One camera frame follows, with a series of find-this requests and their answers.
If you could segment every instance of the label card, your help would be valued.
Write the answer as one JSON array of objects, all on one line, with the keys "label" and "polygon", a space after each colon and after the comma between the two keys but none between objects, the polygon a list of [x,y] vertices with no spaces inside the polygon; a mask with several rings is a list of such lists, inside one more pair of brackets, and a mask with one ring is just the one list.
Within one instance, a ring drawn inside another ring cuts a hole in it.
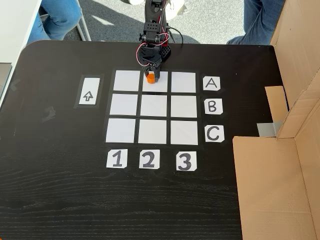
[{"label": "label card", "polygon": [[138,95],[113,94],[110,115],[136,115]]},{"label": "label card", "polygon": [[203,78],[203,90],[218,91],[220,90],[220,77],[218,76],[205,76]]},{"label": "label card", "polygon": [[114,79],[114,91],[139,90],[140,71],[117,70]]},{"label": "label card", "polygon": [[171,74],[172,93],[195,93],[196,74],[194,72],[172,72]]},{"label": "label card", "polygon": [[196,96],[171,96],[171,117],[196,118]]},{"label": "label card", "polygon": [[166,117],[167,116],[167,96],[142,95],[140,115]]},{"label": "label card", "polygon": [[99,85],[100,85],[100,78],[86,77],[83,81],[79,104],[80,105],[96,105]]},{"label": "label card", "polygon": [[225,140],[224,126],[207,125],[204,127],[204,135],[206,142],[222,143]]},{"label": "label card", "polygon": [[196,121],[171,121],[171,144],[198,145]]},{"label": "label card", "polygon": [[140,152],[140,169],[159,169],[160,150],[142,150]]},{"label": "label card", "polygon": [[220,115],[224,112],[221,98],[211,98],[204,100],[205,114]]},{"label": "label card", "polygon": [[197,152],[180,151],[176,155],[177,171],[195,171],[197,169]]},{"label": "label card", "polygon": [[127,166],[128,149],[113,149],[108,152],[106,167],[124,169]]},{"label": "label card", "polygon": [[166,144],[167,143],[167,121],[141,119],[139,125],[140,144]]},{"label": "label card", "polygon": [[134,143],[136,120],[109,118],[106,130],[106,143]]},{"label": "label card", "polygon": [[147,77],[144,75],[143,80],[143,86],[142,86],[143,92],[159,92],[159,93],[166,93],[168,91],[168,72],[167,71],[161,71],[160,72],[160,78],[158,79],[158,82],[155,84],[150,84],[147,82]]}]

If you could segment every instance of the cardboard panel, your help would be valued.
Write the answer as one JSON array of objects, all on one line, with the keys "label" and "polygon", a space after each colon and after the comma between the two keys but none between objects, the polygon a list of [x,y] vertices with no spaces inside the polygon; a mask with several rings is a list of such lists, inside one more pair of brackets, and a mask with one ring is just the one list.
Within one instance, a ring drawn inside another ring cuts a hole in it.
[{"label": "cardboard panel", "polygon": [[320,1],[287,0],[275,44],[289,107],[320,68]]},{"label": "cardboard panel", "polygon": [[294,138],[320,99],[320,72],[313,78],[307,90],[302,91],[285,122],[281,126],[278,138]]},{"label": "cardboard panel", "polygon": [[293,138],[234,137],[243,240],[316,240]]},{"label": "cardboard panel", "polygon": [[266,86],[266,96],[273,122],[284,121],[288,114],[287,101],[283,86]]},{"label": "cardboard panel", "polygon": [[284,2],[281,15],[279,17],[279,20],[277,22],[276,28],[274,30],[274,33],[273,33],[273,36],[272,36],[272,39],[271,39],[271,42],[270,42],[270,45],[272,45],[274,47],[277,45],[278,37],[279,37],[280,31],[281,31],[282,22],[283,22],[284,18],[286,17],[286,13],[287,13],[288,7],[290,5],[289,2],[290,2],[289,0],[286,0]]},{"label": "cardboard panel", "polygon": [[295,137],[317,236],[320,236],[320,100]]}]

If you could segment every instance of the white shoe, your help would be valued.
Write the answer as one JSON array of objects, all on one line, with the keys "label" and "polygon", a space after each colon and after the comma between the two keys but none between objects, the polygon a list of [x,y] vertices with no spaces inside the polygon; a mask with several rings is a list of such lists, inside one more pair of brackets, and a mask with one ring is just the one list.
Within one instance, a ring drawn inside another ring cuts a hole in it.
[{"label": "white shoe", "polygon": [[184,6],[185,0],[168,0],[165,7],[165,16],[168,21],[178,15],[180,9]]},{"label": "white shoe", "polygon": [[139,5],[142,4],[145,0],[129,0],[131,5]]}]

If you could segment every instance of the upward arrow card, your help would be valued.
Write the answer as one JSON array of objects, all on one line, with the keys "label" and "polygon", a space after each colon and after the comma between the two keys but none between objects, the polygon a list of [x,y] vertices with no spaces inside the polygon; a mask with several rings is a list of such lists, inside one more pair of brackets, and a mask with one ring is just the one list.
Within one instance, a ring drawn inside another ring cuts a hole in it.
[{"label": "upward arrow card", "polygon": [[80,105],[96,105],[99,85],[100,85],[100,78],[86,77],[83,81],[79,104]]}]

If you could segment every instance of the concrete floor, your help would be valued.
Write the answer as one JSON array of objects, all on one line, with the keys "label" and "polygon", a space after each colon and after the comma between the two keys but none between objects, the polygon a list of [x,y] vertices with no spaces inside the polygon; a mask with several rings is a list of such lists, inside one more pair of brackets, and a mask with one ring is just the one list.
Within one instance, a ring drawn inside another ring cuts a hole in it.
[{"label": "concrete floor", "polygon": [[[92,41],[138,42],[145,22],[145,5],[127,0],[79,0]],[[178,29],[185,43],[225,44],[243,35],[243,0],[185,0],[187,13],[178,15],[170,26]],[[177,42],[180,36],[174,34]],[[66,40],[79,40],[76,29]]]}]

